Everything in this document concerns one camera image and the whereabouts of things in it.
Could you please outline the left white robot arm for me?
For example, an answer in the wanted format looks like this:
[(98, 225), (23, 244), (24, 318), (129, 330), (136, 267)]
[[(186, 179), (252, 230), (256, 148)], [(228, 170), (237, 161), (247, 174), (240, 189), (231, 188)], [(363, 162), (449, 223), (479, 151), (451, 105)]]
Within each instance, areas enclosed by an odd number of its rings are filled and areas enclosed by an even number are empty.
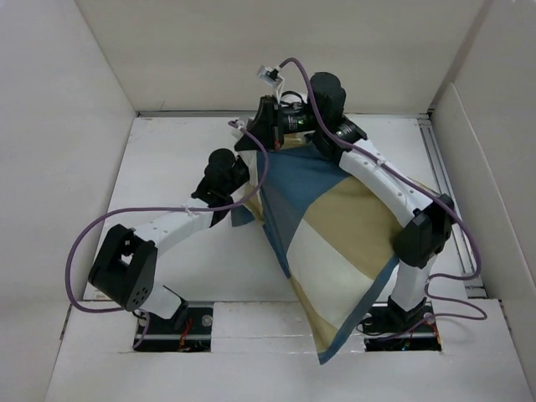
[(189, 236), (218, 224), (227, 215), (232, 194), (250, 178), (242, 158), (226, 148), (209, 156), (204, 177), (184, 212), (167, 212), (133, 229), (108, 230), (91, 267), (88, 282), (128, 312), (148, 312), (169, 332), (186, 324), (188, 303), (166, 286), (154, 284), (157, 259)]

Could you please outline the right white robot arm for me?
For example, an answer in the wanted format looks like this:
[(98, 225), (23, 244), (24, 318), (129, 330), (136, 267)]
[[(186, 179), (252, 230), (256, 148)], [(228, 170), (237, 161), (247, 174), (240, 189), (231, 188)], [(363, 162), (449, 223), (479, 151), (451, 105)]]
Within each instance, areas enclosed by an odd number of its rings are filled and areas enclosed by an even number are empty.
[(451, 235), (444, 194), (421, 188), (344, 113), (346, 91), (327, 72), (305, 99), (261, 98), (233, 123), (236, 150), (260, 193), (265, 224), (312, 328), (334, 336), (364, 318), (389, 279), (389, 324), (405, 330), (425, 304), (425, 283)]

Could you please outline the plaid beige blue pillowcase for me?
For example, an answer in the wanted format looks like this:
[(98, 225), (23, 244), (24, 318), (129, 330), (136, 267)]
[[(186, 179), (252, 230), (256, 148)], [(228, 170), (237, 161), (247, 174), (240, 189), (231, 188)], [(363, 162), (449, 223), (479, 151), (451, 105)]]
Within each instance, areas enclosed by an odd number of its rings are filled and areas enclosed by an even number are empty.
[(250, 171), (246, 190), (258, 190), (247, 214), (263, 224), (320, 363), (347, 342), (389, 280), (395, 316), (417, 314), (437, 256), (427, 234), (434, 204), (370, 140), (337, 161), (306, 144), (269, 154), (252, 148), (241, 157)]

